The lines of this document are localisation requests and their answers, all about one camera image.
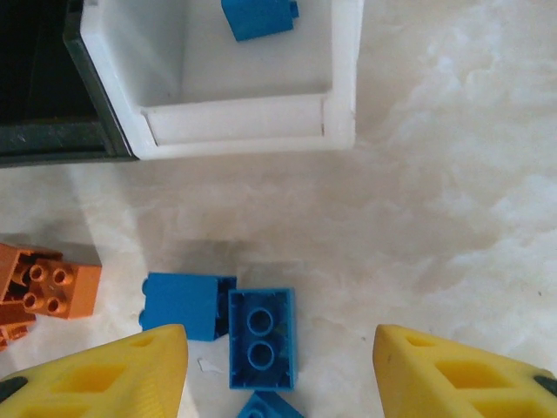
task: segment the toy block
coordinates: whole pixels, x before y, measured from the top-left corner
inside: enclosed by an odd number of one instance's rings
[[[291,0],[221,0],[238,42],[294,29],[298,4]]]
[[[61,260],[62,253],[47,248],[0,243],[0,301],[23,298],[30,283],[29,270],[39,259]]]
[[[35,321],[36,317],[34,314],[25,312],[23,302],[11,301],[0,303],[0,334],[6,346],[7,341],[19,340],[27,335],[27,327],[34,324]]]
[[[143,284],[143,330],[181,324],[189,340],[213,341],[228,334],[228,292],[235,277],[150,273]]]
[[[304,418],[276,392],[255,392],[238,418]]]
[[[187,371],[180,325],[28,368],[0,381],[0,416],[175,418]]]
[[[298,375],[294,289],[229,294],[230,388],[293,390]]]
[[[386,418],[555,418],[547,371],[477,348],[379,325],[373,366]]]
[[[37,260],[29,270],[30,286],[23,297],[25,310],[63,319],[91,316],[100,274],[101,266]]]

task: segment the blue brick in bin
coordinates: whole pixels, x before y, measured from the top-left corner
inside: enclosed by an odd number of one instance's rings
[[[275,392],[255,392],[238,418],[304,418]]]
[[[237,41],[294,29],[298,4],[291,0],[221,0]]]
[[[182,324],[188,340],[216,340],[228,333],[228,293],[235,288],[235,277],[149,273],[139,325],[146,331]]]
[[[229,293],[230,388],[293,390],[298,377],[294,289]]]

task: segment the white container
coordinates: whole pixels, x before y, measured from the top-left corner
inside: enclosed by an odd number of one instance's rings
[[[220,0],[88,0],[81,34],[141,159],[349,148],[364,0],[234,40]]]

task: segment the marble floor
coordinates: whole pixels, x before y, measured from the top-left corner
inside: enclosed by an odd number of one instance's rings
[[[94,316],[39,318],[0,374],[138,332],[149,271],[294,286],[309,417],[382,416],[379,323],[557,372],[555,22],[551,0],[368,0],[349,152],[0,171],[0,239],[104,267]],[[180,417],[235,416],[227,337],[190,350]]]

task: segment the orange duplo brick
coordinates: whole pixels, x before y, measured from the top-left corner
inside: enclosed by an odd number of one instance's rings
[[[19,340],[29,332],[27,326],[37,320],[33,313],[25,312],[22,301],[0,303],[0,335],[2,340]]]
[[[62,253],[48,248],[0,243],[0,301],[23,298],[29,285],[28,272],[39,259],[61,260]]]
[[[37,260],[29,270],[25,310],[66,320],[91,316],[100,275],[101,266]]]

